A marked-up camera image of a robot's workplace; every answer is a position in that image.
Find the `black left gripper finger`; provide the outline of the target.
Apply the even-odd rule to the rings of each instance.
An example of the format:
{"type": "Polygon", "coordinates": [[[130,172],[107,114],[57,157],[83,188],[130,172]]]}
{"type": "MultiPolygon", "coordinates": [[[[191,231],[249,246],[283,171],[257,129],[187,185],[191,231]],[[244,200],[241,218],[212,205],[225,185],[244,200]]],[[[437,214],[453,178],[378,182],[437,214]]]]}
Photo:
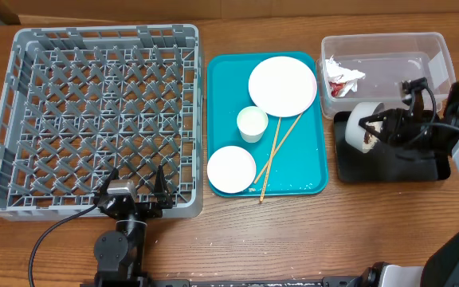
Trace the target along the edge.
{"type": "Polygon", "coordinates": [[[109,176],[104,180],[103,184],[101,185],[100,189],[98,190],[98,195],[105,195],[107,194],[108,186],[112,180],[117,180],[119,178],[119,171],[115,167],[110,172],[109,176]]]}
{"type": "Polygon", "coordinates": [[[164,175],[163,166],[159,165],[156,175],[153,195],[161,209],[171,209],[173,207],[173,199],[168,190],[167,181],[164,175]]]}

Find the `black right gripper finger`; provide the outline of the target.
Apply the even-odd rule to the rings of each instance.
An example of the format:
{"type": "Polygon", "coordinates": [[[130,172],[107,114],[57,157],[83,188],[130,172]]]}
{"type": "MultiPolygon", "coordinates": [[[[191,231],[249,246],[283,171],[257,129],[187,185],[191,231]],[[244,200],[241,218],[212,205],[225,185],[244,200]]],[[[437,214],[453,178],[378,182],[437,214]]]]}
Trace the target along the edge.
{"type": "Polygon", "coordinates": [[[381,132],[370,132],[365,131],[364,133],[364,146],[375,146],[378,142],[387,143],[391,137],[391,133],[388,131],[381,132]]]}
{"type": "Polygon", "coordinates": [[[370,116],[365,116],[359,120],[359,125],[367,126],[368,123],[383,122],[387,117],[390,117],[392,114],[393,110],[389,109],[386,111],[372,114],[370,116]]]}

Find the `grey bowl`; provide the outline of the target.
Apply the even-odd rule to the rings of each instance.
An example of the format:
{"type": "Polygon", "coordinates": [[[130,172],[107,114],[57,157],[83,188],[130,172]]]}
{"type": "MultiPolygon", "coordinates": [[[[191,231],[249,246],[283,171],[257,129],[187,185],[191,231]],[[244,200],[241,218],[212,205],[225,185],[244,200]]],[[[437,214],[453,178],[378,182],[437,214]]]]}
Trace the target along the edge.
{"type": "Polygon", "coordinates": [[[379,102],[361,102],[352,110],[345,129],[346,143],[366,154],[378,143],[378,139],[359,125],[359,121],[384,109],[379,102]]]}

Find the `red white wrapper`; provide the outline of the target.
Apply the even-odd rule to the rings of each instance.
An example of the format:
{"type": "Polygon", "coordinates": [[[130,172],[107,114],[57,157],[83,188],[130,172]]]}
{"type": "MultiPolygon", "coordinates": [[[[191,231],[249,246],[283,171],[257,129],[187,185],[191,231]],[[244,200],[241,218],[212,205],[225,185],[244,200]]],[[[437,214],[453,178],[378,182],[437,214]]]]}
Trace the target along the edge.
{"type": "Polygon", "coordinates": [[[333,97],[345,97],[349,92],[357,92],[358,83],[366,74],[357,69],[347,69],[330,57],[324,61],[330,93],[333,97]]]}

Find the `small white bowl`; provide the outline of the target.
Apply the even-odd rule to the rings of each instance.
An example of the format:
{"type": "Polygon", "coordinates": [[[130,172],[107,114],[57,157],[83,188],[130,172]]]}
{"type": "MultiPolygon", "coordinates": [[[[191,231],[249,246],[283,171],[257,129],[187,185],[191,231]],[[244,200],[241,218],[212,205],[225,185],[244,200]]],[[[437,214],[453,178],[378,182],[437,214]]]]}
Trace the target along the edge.
{"type": "Polygon", "coordinates": [[[226,146],[215,151],[207,164],[207,176],[212,186],[225,194],[245,191],[253,183],[257,165],[252,155],[242,147],[226,146]]]}

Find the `white cup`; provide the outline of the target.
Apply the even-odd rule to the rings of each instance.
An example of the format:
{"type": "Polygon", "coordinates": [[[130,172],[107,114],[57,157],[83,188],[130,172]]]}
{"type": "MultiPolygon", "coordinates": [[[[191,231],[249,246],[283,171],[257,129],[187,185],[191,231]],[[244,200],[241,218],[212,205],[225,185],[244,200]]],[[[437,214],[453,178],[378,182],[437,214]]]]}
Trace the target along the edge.
{"type": "Polygon", "coordinates": [[[237,115],[237,128],[242,139],[247,143],[256,143],[263,136],[269,119],[257,106],[243,108],[237,115]]]}

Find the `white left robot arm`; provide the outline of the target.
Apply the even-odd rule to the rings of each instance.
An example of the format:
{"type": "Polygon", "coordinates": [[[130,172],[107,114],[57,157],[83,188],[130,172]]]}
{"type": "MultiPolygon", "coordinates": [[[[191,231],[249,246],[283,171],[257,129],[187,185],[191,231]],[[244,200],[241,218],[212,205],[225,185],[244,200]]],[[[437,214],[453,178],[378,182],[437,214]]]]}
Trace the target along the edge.
{"type": "Polygon", "coordinates": [[[162,167],[155,174],[152,194],[154,202],[138,202],[135,184],[130,179],[120,179],[117,169],[102,184],[95,204],[103,214],[116,220],[116,228],[99,236],[94,245],[95,287],[155,284],[141,265],[147,220],[161,218],[164,209],[173,207],[162,167]]]}

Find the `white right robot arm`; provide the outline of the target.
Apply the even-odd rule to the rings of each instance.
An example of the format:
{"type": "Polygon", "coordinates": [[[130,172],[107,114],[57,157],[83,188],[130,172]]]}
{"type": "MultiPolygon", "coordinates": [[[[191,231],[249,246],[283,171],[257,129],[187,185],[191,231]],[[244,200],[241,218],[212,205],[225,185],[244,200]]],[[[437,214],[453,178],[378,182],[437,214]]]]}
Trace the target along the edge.
{"type": "MultiPolygon", "coordinates": [[[[403,81],[405,108],[383,110],[379,103],[357,104],[345,140],[362,153],[381,142],[403,150],[430,151],[450,156],[459,173],[459,81],[451,85],[445,111],[426,110],[423,93],[432,93],[426,78],[403,81]]],[[[423,267],[377,262],[349,281],[350,286],[459,287],[459,232],[433,254],[423,267]]]]}

